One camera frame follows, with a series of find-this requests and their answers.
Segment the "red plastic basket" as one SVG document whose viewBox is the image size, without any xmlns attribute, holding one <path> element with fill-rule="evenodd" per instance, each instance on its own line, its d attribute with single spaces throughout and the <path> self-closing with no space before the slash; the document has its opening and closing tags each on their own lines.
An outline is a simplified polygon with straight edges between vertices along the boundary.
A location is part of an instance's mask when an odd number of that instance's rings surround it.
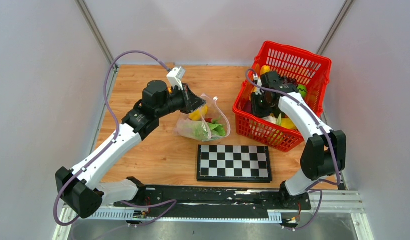
<svg viewBox="0 0 410 240">
<path fill-rule="evenodd" d="M 270 66 L 279 75 L 296 79 L 304 85 L 307 89 L 304 101 L 318 117 L 322 115 L 332 67 L 329 58 L 298 47 L 266 41 L 255 57 L 252 69 L 260 73 L 263 66 Z M 245 80 L 233 104 L 236 133 L 285 153 L 304 142 L 297 129 L 283 128 L 244 111 L 254 90 L 255 87 Z"/>
</svg>

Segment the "purple eggplant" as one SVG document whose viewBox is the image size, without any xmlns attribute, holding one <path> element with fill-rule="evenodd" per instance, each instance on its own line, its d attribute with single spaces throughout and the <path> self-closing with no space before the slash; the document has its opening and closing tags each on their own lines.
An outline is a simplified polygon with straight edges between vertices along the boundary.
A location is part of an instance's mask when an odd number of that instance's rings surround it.
<svg viewBox="0 0 410 240">
<path fill-rule="evenodd" d="M 253 108 L 252 108 L 252 102 L 248 100 L 244 107 L 242 108 L 242 111 L 247 113 L 247 114 L 252 114 L 253 113 Z"/>
</svg>

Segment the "red chili pepper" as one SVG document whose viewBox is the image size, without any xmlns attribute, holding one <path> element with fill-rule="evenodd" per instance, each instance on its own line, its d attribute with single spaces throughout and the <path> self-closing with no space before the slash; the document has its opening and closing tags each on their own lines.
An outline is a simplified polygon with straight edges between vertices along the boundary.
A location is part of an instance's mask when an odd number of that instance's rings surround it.
<svg viewBox="0 0 410 240">
<path fill-rule="evenodd" d="M 220 124 L 220 120 L 221 120 L 221 117 L 217 117 L 217 118 L 209 117 L 205 119 L 205 121 L 209 124 Z"/>
</svg>

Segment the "yellow bell pepper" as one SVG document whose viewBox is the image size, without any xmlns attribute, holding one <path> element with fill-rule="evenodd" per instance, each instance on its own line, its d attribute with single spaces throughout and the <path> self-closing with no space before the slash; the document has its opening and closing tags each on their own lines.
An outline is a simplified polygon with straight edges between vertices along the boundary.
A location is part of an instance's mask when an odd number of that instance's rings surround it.
<svg viewBox="0 0 410 240">
<path fill-rule="evenodd" d="M 188 114 L 188 118 L 191 121 L 201 121 L 203 117 L 206 116 L 206 114 L 208 113 L 209 107 L 207 105 L 204 105 L 202 107 L 200 107 L 199 109 L 197 109 L 196 111 L 189 113 Z"/>
</svg>

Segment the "clear zip top bag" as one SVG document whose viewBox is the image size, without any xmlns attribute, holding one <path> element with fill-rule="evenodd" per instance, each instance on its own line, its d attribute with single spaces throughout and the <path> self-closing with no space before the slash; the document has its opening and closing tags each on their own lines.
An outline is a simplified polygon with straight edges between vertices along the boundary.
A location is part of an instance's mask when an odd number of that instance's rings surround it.
<svg viewBox="0 0 410 240">
<path fill-rule="evenodd" d="M 206 105 L 208 106 L 208 112 L 207 112 L 206 116 L 204 116 L 200 121 L 204 121 L 204 122 L 205 122 L 205 119 L 206 119 L 206 118 L 218 118 L 218 117 L 221 117 L 220 124 L 224 125 L 224 128 L 225 128 L 225 130 L 227 131 L 226 137 L 228 137 L 228 136 L 231 134 L 231 125 L 230 125 L 230 122 L 229 122 L 227 116 L 223 113 L 223 111 L 222 111 L 222 110 L 220 109 L 220 107 L 218 106 L 218 97 L 216 97 L 216 96 L 215 96 L 215 97 L 209 97 L 209 96 L 207 96 L 206 94 L 202 94 L 200 97 L 201 97 L 202 99 L 206 100 Z M 180 131 L 180 129 L 181 129 L 181 125 L 182 125 L 183 123 L 185 123 L 187 120 L 190 120 L 189 117 L 188 117 L 188 115 L 189 115 L 189 114 L 184 114 L 184 113 L 182 113 L 182 114 L 180 115 L 180 117 L 179 117 L 179 119 L 178 119 L 178 121 L 177 121 L 177 123 L 176 123 L 176 125 L 175 125 L 175 128 L 174 128 L 174 130 L 173 130 L 173 133 L 174 133 L 176 136 L 184 137 L 184 136 L 181 136 L 181 135 L 179 134 L 179 131 Z"/>
</svg>

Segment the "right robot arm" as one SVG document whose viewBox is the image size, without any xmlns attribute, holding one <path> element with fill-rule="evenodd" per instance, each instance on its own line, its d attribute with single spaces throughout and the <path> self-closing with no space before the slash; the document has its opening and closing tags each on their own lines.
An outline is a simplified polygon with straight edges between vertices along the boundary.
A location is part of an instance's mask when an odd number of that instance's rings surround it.
<svg viewBox="0 0 410 240">
<path fill-rule="evenodd" d="M 297 86 L 282 80 L 276 71 L 258 75 L 250 68 L 245 76 L 260 91 L 252 104 L 271 109 L 274 115 L 287 115 L 305 140 L 300 169 L 280 185 L 277 201 L 281 207 L 296 207 L 320 183 L 339 186 L 341 171 L 346 167 L 346 134 L 324 123 L 306 104 Z"/>
</svg>

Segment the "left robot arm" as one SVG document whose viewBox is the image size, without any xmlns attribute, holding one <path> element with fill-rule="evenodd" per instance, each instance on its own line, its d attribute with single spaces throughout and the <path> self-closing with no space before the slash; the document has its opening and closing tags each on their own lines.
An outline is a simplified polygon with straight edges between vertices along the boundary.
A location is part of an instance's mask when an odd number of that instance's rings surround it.
<svg viewBox="0 0 410 240">
<path fill-rule="evenodd" d="M 174 112 L 190 114 L 206 105 L 188 84 L 168 87 L 162 80 L 149 82 L 142 98 L 116 130 L 94 152 L 71 169 L 61 167 L 55 174 L 59 198 L 82 219 L 100 207 L 121 201 L 142 206 L 146 201 L 143 185 L 134 177 L 119 182 L 102 182 L 105 174 L 131 149 L 160 125 L 160 118 Z"/>
</svg>

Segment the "green napa cabbage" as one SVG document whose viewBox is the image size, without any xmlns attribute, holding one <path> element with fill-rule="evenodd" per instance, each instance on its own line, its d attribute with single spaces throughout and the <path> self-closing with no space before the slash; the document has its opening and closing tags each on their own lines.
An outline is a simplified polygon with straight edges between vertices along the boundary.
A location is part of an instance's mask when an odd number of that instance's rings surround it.
<svg viewBox="0 0 410 240">
<path fill-rule="evenodd" d="M 226 137 L 227 131 L 223 124 L 217 122 L 187 120 L 181 124 L 179 134 L 193 140 L 209 142 Z"/>
</svg>

